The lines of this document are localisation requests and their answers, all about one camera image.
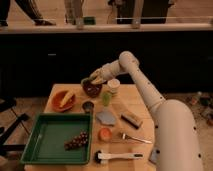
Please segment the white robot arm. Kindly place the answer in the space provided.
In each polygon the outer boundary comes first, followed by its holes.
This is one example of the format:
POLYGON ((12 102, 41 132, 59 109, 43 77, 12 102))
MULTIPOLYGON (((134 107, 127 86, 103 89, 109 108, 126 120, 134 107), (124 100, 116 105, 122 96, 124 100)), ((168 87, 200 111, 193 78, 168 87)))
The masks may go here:
POLYGON ((156 171, 204 171, 196 123, 190 108, 164 96, 139 68, 138 59, 129 51, 96 69, 93 84, 102 84, 121 74, 129 74, 156 126, 155 144, 150 161, 156 171))

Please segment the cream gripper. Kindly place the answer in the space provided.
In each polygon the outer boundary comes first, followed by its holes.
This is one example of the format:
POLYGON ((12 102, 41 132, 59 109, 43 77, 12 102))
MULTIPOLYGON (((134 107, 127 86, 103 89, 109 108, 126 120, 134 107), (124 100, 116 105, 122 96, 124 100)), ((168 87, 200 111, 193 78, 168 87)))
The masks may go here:
POLYGON ((102 76, 101 69, 96 69, 90 76, 91 83, 93 85, 103 84, 105 82, 104 77, 102 76))

